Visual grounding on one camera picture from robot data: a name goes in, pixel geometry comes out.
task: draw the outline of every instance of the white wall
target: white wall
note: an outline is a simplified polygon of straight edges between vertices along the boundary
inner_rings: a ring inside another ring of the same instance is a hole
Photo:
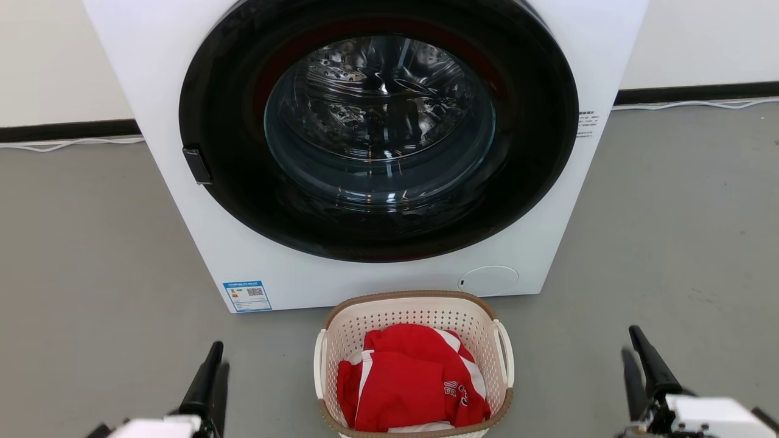
[[[651,0],[622,88],[779,80],[777,17],[779,0]],[[0,126],[131,117],[80,0],[0,0]]]

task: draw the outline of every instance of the round black door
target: round black door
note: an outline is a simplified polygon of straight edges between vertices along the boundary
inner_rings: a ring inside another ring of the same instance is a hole
[[[549,190],[573,75],[510,0],[248,0],[182,89],[196,180],[258,233],[362,262],[455,251]]]

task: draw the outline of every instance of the basket handle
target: basket handle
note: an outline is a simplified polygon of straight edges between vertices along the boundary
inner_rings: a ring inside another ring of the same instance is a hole
[[[512,388],[514,387],[514,350],[511,348],[509,334],[506,332],[506,328],[503,324],[498,320],[493,320],[492,322],[495,323],[495,328],[498,329],[500,342],[503,344],[503,349],[506,350],[506,355],[504,356],[503,352],[500,351],[500,348],[498,349],[498,354],[501,358],[500,367],[503,371],[503,378],[506,380],[506,386]]]
[[[325,335],[327,330],[322,329],[319,332],[319,336],[316,337],[316,345],[314,346],[314,390],[316,391],[316,397],[319,400],[324,400],[325,392],[322,389],[322,376],[324,366],[324,350],[327,339]]]

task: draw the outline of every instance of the power cord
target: power cord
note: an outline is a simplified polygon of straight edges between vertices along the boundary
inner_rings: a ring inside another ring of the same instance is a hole
[[[779,102],[779,97],[769,97],[767,99],[759,99],[757,101],[746,102],[744,104],[721,104],[717,102],[706,102],[706,101],[684,101],[684,102],[674,102],[672,104],[663,104],[663,105],[619,105],[616,107],[612,107],[612,111],[628,111],[628,110],[654,111],[654,110],[661,110],[667,108],[692,107],[692,106],[706,106],[706,107],[738,110],[738,109],[751,107],[753,105],[767,104],[770,102]],[[52,152],[54,150],[59,150],[62,149],[63,147],[68,147],[73,144],[99,144],[99,143],[134,144],[134,143],[141,143],[142,141],[144,141],[143,137],[133,137],[129,139],[119,139],[119,140],[94,139],[94,138],[77,139],[77,140],[71,140],[60,144],[52,143],[52,142],[0,143],[0,149],[21,149],[21,150],[29,150],[31,152]],[[46,149],[39,147],[39,146],[45,146],[49,144],[54,144],[54,146]]]
[[[41,146],[41,144],[52,144],[48,142],[29,142],[29,143],[0,143],[0,149],[21,149],[21,150],[29,150],[31,152],[52,152],[53,150],[62,149],[63,147],[68,147],[73,144],[101,144],[101,143],[112,143],[112,144],[134,144],[134,143],[141,143],[143,140],[143,137],[134,137],[130,139],[119,139],[119,140],[113,140],[113,139],[77,139],[77,140],[70,140],[65,143],[54,143],[53,147],[49,148],[40,148],[35,146]]]

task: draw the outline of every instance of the gray floor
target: gray floor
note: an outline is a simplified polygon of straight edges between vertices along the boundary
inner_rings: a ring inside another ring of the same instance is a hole
[[[159,416],[221,339],[228,438],[334,436],[328,310],[227,313],[144,145],[0,151],[0,206],[2,435]],[[633,323],[687,386],[779,415],[777,217],[779,105],[614,113],[544,291],[490,300],[518,370],[489,436],[612,436]]]

